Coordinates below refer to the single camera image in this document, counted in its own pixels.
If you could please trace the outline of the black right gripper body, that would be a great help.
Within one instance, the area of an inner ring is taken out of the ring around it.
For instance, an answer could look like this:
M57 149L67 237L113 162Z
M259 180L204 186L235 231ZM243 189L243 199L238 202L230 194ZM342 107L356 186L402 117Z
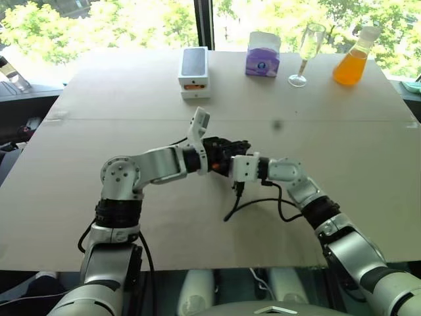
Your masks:
M222 161L212 163L212 171L222 176L229 177L231 171L231 159L225 159Z

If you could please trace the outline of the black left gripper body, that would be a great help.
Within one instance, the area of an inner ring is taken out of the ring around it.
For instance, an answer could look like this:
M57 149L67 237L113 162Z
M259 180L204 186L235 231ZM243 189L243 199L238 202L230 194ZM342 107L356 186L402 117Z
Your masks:
M232 142L216 136L204 138L202 144L207 154L208 165L229 165Z

